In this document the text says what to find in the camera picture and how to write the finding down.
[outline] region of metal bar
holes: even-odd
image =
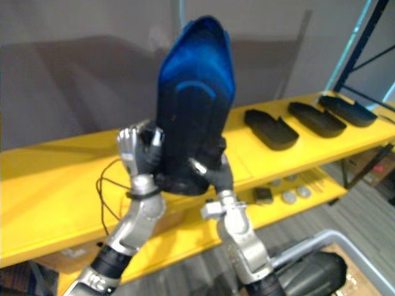
[[[343,174],[343,187],[346,188],[348,185],[348,177],[347,177],[347,170],[346,170],[346,162],[344,158],[340,160],[341,163],[341,172]]]
[[[351,182],[347,184],[345,188],[346,189],[353,188],[354,185],[357,184],[359,180],[361,180],[372,168],[375,167],[377,163],[379,163],[386,155],[390,153],[393,147],[394,147],[393,144],[387,144],[384,148],[382,148],[379,152],[377,152],[376,156],[365,165],[362,171],[356,174],[354,179],[352,179]]]
[[[364,31],[362,32],[362,35],[359,38],[358,43],[355,46],[355,49],[353,50],[353,52],[350,56],[350,59],[348,60],[342,74],[340,75],[338,82],[336,82],[336,85],[333,88],[333,90],[336,91],[337,93],[340,92],[340,89],[343,87],[349,74],[352,72],[352,69],[354,68],[360,54],[362,53],[365,45],[367,44],[370,35],[372,34],[373,30],[375,29],[375,25],[378,22],[378,20],[380,19],[381,14],[383,13],[388,1],[389,0],[378,0],[375,10],[373,11],[372,15],[370,16],[370,19],[369,19]]]
[[[362,93],[362,92],[356,90],[355,88],[352,88],[352,87],[350,87],[350,86],[348,86],[348,85],[345,85],[345,84],[343,85],[343,88],[348,89],[348,90],[351,91],[352,93],[357,94],[358,96],[363,97],[363,98],[365,98],[366,100],[370,100],[370,101],[372,101],[372,102],[374,102],[374,103],[376,103],[376,104],[382,105],[383,107],[386,107],[387,109],[389,109],[389,110],[395,112],[395,108],[394,108],[393,106],[388,105],[388,104],[386,104],[386,103],[384,103],[384,102],[382,102],[382,101],[376,100],[376,99],[374,99],[374,98],[372,98],[372,97],[370,97],[370,96],[368,96],[368,95],[366,95],[366,94],[364,94],[364,93]]]
[[[350,72],[354,72],[358,69],[361,69],[363,66],[369,64],[370,62],[373,62],[375,59],[378,59],[379,57],[385,55],[387,52],[392,51],[393,49],[395,49],[395,44],[392,45],[390,48],[387,48],[385,51],[382,51],[381,53],[375,55],[374,57],[372,57],[371,59],[368,59],[366,62],[363,62],[362,64],[356,66],[355,68],[351,69]]]
[[[48,287],[45,283],[44,277],[41,274],[40,269],[38,268],[37,263],[29,260],[29,265],[30,265],[30,269],[31,269],[33,275],[35,276],[38,288],[41,290],[41,293],[43,293],[43,295],[45,295],[45,296],[52,296],[53,293],[51,292],[51,290],[48,289]]]
[[[335,67],[335,69],[332,72],[332,75],[329,77],[329,80],[326,83],[325,91],[329,91],[330,90],[335,78],[338,76],[338,74],[339,74],[339,72],[341,70],[341,67],[344,64],[344,61],[346,60],[346,57],[348,56],[348,53],[351,50],[352,45],[354,44],[354,41],[356,40],[358,32],[359,32],[359,30],[360,30],[360,28],[362,26],[362,22],[364,21],[366,15],[368,13],[368,10],[370,8],[371,3],[372,3],[372,0],[366,0],[364,8],[360,12],[359,18],[358,18],[357,23],[355,24],[355,27],[354,27],[351,35],[350,35],[350,38],[348,39],[346,47],[344,48],[344,50],[343,50],[343,52],[342,52],[342,54],[341,54],[341,56],[340,56],[340,58],[338,60],[338,63],[336,64],[336,67]]]
[[[332,207],[333,205],[335,205],[336,203],[338,203],[338,201],[339,201],[339,199],[333,199],[333,200],[331,200],[330,202],[328,202],[328,205],[329,205],[330,207]]]

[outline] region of shelf board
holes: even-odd
[[[344,133],[335,138],[317,136],[292,117],[287,106],[294,101],[315,104],[319,95],[265,102],[230,112],[223,136],[227,140],[226,153],[236,192],[347,157],[395,138],[394,125],[381,118],[366,128],[347,124]],[[299,133],[297,143],[284,151],[270,150],[243,122],[244,111],[251,108],[266,111],[274,117],[282,116]],[[104,131],[2,153],[0,267],[104,236],[94,184],[103,168],[117,158],[116,134],[116,130]],[[116,163],[106,176],[129,184],[121,163]],[[112,209],[120,211],[124,195],[124,189],[104,184],[104,197]],[[166,215],[194,208],[214,195],[212,187],[199,197],[165,194]],[[115,218],[106,214],[109,227],[116,223]]]
[[[302,184],[312,191],[311,197],[307,199],[298,197],[297,202],[292,205],[282,201],[281,192],[294,190]],[[347,192],[319,168],[299,174],[295,181],[283,180],[280,186],[271,189],[274,199],[271,205],[249,205],[246,210],[254,228],[295,215],[341,197]],[[240,192],[238,196],[247,203],[253,202],[252,189]],[[216,221],[201,220],[199,209],[200,207],[189,209],[185,220],[177,228],[149,239],[141,251],[133,257],[132,263],[122,276],[122,282],[129,282],[220,244]],[[60,295],[77,278],[79,273],[80,271],[59,275],[58,292]]]

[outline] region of metal frame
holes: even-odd
[[[50,288],[45,283],[44,276],[41,273],[40,269],[38,268],[38,264],[35,263],[32,260],[29,260],[28,262],[29,262],[29,265],[30,265],[30,269],[31,269],[31,271],[32,271],[32,273],[33,273],[33,275],[34,275],[34,277],[36,279],[36,284],[37,284],[39,290],[41,291],[41,293],[44,296],[53,296],[52,291],[50,290]]]
[[[381,57],[381,56],[389,53],[393,49],[395,49],[395,44],[394,44],[391,47],[385,49],[384,51],[380,52],[379,54],[375,55],[374,57],[368,59],[367,61],[365,61],[355,67],[355,64],[357,63],[358,58],[360,57],[362,51],[364,50],[364,48],[369,40],[370,35],[373,33],[373,31],[376,27],[376,24],[379,21],[388,1],[389,0],[378,0],[375,10],[373,11],[372,15],[370,16],[370,19],[369,19],[368,23],[366,24],[366,27],[365,27],[364,31],[362,32],[361,37],[359,38],[358,43],[355,46],[343,72],[341,73],[339,80],[336,82],[336,84],[333,88],[333,91],[336,91],[337,93],[339,93],[340,90],[345,88],[345,89],[351,91],[352,93],[354,93],[360,97],[363,97],[366,100],[369,100],[369,101],[372,101],[376,104],[382,105],[383,107],[395,112],[394,107],[392,107],[388,104],[385,104],[384,102],[382,102],[380,100],[374,99],[374,98],[352,88],[351,86],[346,85],[346,80],[352,72],[361,69],[362,67],[366,66],[367,64],[373,62],[374,60],[378,59],[379,57]]]
[[[392,51],[393,49],[395,49],[395,45],[392,45],[391,47],[385,49],[384,51],[380,52],[379,54],[375,55],[374,57],[366,60],[365,62],[361,63],[360,65],[356,66],[356,63],[358,61],[358,58],[360,57],[364,47],[366,46],[370,35],[373,33],[373,30],[375,29],[375,26],[377,24],[377,22],[379,21],[387,3],[389,0],[378,0],[376,7],[374,9],[374,11],[372,12],[372,15],[370,16],[370,19],[368,21],[368,23],[366,24],[366,27],[364,29],[364,31],[362,32],[357,45],[355,46],[343,72],[341,73],[339,80],[336,82],[333,91],[339,93],[340,90],[342,90],[343,88],[347,89],[348,91],[363,97],[364,99],[368,100],[368,101],[372,101],[376,104],[382,105],[383,107],[395,112],[395,108],[393,106],[390,106],[388,104],[385,104],[382,101],[379,101],[377,99],[374,99],[358,90],[356,90],[355,88],[352,88],[351,86],[346,85],[346,80],[348,78],[348,76],[356,71],[361,69],[362,67],[366,66],[367,64],[373,62],[374,60],[378,59],[379,57],[389,53],[390,51]],[[366,164],[366,166],[362,169],[362,171],[358,174],[355,175],[354,179],[352,179],[350,182],[347,179],[347,172],[346,169],[344,167],[344,160],[341,161],[341,166],[342,166],[342,172],[343,172],[343,183],[344,183],[344,187],[346,189],[351,189],[352,187],[354,187],[354,185],[361,180],[377,163],[379,163],[387,154],[390,153],[390,151],[392,150],[392,148],[394,147],[393,144],[388,144],[387,146],[385,146],[384,148],[382,148],[377,154],[376,156]]]

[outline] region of gray wall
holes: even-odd
[[[390,2],[364,55],[395,41]],[[178,31],[174,3],[0,2],[2,148],[154,117],[160,63]],[[214,15],[229,31],[235,105],[245,105],[322,90],[364,3],[187,0],[185,15]],[[394,81],[394,63],[382,58],[353,76],[352,85],[383,97]]]

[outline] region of cardboard box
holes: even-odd
[[[371,161],[382,147],[355,154],[345,159],[346,169],[354,174],[359,173]],[[395,169],[395,153],[390,152],[375,167],[365,175],[364,180],[372,186],[381,182],[392,170]]]
[[[153,236],[180,224],[184,217],[185,212],[164,216],[156,224]],[[100,239],[92,240],[91,242],[86,242],[84,244],[35,258],[35,261],[60,273],[70,274],[89,265],[100,251],[105,241],[106,238],[102,237]]]
[[[361,272],[357,265],[336,244],[331,244],[323,249],[340,255],[347,264],[346,283],[333,294],[333,296],[380,296],[375,286]]]

